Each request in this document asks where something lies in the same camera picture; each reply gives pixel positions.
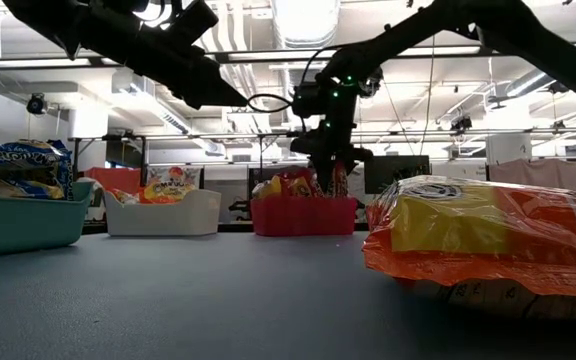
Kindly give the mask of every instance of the plastic bin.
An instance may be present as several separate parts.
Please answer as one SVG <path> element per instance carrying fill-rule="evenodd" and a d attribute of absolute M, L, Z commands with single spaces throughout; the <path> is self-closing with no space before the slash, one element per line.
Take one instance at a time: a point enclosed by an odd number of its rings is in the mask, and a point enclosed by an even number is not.
<path fill-rule="evenodd" d="M 75 201 L 0 197 L 0 254 L 68 246 L 81 236 L 90 183 L 74 183 Z"/>
<path fill-rule="evenodd" d="M 257 235 L 351 235 L 357 201 L 353 198 L 269 197 L 252 200 Z"/>
<path fill-rule="evenodd" d="M 193 190 L 175 204 L 122 204 L 110 192 L 104 198 L 110 236 L 199 236 L 219 227 L 218 192 Z"/>

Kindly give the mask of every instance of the teal bin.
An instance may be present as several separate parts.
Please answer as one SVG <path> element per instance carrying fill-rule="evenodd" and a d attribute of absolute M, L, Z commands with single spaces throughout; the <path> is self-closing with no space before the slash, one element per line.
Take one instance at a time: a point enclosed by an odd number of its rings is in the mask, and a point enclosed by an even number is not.
<path fill-rule="evenodd" d="M 92 183 L 74 183 L 75 201 L 0 198 L 0 254 L 51 249 L 81 236 Z"/>

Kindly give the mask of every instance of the red bin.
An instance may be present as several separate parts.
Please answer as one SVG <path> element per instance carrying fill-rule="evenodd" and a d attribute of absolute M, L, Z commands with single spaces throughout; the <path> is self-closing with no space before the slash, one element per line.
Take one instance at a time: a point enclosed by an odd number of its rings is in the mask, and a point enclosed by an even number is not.
<path fill-rule="evenodd" d="M 272 196 L 250 204 L 255 233 L 261 236 L 351 235 L 353 198 Z"/>

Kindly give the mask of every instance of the gray table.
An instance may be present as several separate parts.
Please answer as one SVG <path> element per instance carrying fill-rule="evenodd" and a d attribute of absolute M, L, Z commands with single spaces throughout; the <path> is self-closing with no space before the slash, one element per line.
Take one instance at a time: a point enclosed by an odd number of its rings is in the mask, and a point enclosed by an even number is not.
<path fill-rule="evenodd" d="M 576 358 L 576 324 L 420 300 L 349 238 L 110 239 L 0 257 L 0 359 Z"/>

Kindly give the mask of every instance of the white bin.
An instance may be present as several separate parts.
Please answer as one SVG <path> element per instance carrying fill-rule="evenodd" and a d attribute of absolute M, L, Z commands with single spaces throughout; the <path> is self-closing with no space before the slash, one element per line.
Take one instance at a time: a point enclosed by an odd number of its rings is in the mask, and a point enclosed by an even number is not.
<path fill-rule="evenodd" d="M 214 234 L 219 226 L 221 194 L 190 191 L 175 204 L 122 204 L 106 192 L 110 236 L 197 236 Z"/>

